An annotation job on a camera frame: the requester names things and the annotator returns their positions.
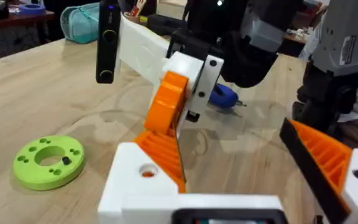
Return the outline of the white orange left gripper right finger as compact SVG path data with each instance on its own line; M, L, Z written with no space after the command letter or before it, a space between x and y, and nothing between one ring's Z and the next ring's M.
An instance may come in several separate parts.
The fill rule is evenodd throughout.
M280 139L323 211L315 222L358 224L358 148L292 119L284 119Z

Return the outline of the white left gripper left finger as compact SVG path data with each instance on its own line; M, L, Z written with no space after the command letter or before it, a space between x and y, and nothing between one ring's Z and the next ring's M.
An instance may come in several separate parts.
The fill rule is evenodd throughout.
M178 185L136 143L117 147L98 206L100 223L170 223L172 208L157 202Z

